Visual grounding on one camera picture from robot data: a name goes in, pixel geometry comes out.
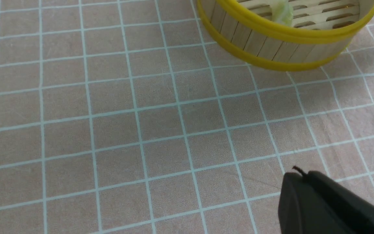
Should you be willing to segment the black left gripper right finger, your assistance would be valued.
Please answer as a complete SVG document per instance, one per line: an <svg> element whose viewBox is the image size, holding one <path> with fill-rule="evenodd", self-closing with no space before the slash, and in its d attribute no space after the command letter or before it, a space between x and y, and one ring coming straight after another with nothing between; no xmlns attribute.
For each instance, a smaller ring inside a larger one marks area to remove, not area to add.
<svg viewBox="0 0 374 234"><path fill-rule="evenodd" d="M374 234L374 205L318 171L309 171L305 180L352 233Z"/></svg>

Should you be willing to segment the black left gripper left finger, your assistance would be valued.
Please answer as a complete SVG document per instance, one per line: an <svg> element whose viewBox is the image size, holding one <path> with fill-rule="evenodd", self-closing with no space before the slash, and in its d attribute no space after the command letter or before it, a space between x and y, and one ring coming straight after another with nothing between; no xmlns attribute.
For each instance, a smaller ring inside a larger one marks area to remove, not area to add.
<svg viewBox="0 0 374 234"><path fill-rule="evenodd" d="M282 180L278 207L282 234L354 234L348 202L314 172L293 169Z"/></svg>

